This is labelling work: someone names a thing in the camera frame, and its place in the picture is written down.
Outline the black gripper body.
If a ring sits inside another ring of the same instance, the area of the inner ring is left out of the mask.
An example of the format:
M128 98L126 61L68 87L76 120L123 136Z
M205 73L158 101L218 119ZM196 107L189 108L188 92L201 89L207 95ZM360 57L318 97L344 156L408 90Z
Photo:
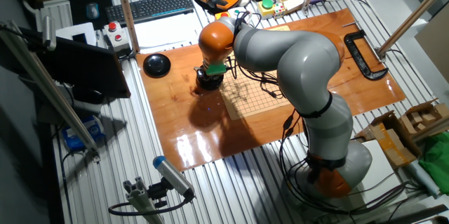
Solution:
M203 67L195 67L194 70L197 81L217 81L220 78L219 75L207 75Z

